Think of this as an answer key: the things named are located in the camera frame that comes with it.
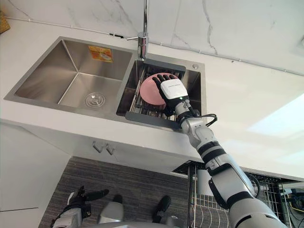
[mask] marble backsplash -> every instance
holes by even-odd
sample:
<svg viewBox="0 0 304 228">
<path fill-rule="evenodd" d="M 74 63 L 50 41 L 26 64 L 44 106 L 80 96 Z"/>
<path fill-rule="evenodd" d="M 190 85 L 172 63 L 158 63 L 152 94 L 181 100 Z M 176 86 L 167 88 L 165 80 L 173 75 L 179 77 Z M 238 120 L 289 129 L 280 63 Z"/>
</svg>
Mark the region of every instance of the marble backsplash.
<svg viewBox="0 0 304 228">
<path fill-rule="evenodd" d="M 143 29 L 143 0 L 1 0 L 6 16 L 125 37 Z M 304 74 L 302 0 L 150 0 L 151 42 Z"/>
</svg>

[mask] chrome faucet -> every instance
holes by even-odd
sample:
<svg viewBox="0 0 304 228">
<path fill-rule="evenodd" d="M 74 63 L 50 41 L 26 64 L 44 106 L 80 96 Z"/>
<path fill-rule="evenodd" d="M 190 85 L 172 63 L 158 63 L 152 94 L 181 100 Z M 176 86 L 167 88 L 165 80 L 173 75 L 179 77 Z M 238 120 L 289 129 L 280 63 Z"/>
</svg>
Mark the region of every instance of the chrome faucet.
<svg viewBox="0 0 304 228">
<path fill-rule="evenodd" d="M 143 2 L 143 32 L 139 32 L 136 37 L 127 38 L 127 40 L 138 40 L 138 58 L 144 61 L 148 50 L 148 7 L 149 0 Z"/>
</svg>

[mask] drain strainer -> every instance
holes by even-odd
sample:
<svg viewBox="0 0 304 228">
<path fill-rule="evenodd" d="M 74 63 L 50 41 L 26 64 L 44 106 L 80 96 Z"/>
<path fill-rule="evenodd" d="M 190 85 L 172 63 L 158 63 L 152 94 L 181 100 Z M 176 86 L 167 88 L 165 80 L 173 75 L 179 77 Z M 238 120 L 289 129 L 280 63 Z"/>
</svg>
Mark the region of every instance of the drain strainer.
<svg viewBox="0 0 304 228">
<path fill-rule="evenodd" d="M 99 92 L 90 93 L 86 96 L 85 104 L 90 108 L 98 108 L 105 103 L 105 96 Z"/>
</svg>

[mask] sink label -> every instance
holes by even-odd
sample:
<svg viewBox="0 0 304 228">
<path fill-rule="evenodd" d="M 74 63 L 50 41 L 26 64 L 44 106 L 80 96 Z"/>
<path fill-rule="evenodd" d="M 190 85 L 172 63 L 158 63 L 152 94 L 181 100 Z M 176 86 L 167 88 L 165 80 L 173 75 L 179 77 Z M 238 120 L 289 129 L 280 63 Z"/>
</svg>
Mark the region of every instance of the sink label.
<svg viewBox="0 0 304 228">
<path fill-rule="evenodd" d="M 93 59 L 112 63 L 112 52 L 109 48 L 88 46 Z"/>
</svg>

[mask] white countertop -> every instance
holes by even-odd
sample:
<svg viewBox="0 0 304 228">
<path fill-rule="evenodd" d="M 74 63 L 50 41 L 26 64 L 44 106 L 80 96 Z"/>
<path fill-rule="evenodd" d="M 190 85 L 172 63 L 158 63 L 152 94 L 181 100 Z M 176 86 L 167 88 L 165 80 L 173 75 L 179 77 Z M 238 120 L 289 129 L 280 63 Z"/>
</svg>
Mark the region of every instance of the white countertop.
<svg viewBox="0 0 304 228">
<path fill-rule="evenodd" d="M 9 20 L 9 24 L 11 29 L 0 36 L 2 121 L 148 147 L 177 156 L 187 154 L 200 161 L 188 137 L 181 133 L 3 100 L 59 36 L 137 49 L 136 41 L 89 31 L 18 20 Z M 241 167 L 304 180 L 304 172 L 300 171 L 304 163 L 303 77 L 152 44 L 148 52 L 205 64 L 207 111 L 218 115 L 211 129 Z M 292 117 L 280 116 L 286 110 Z"/>
</svg>

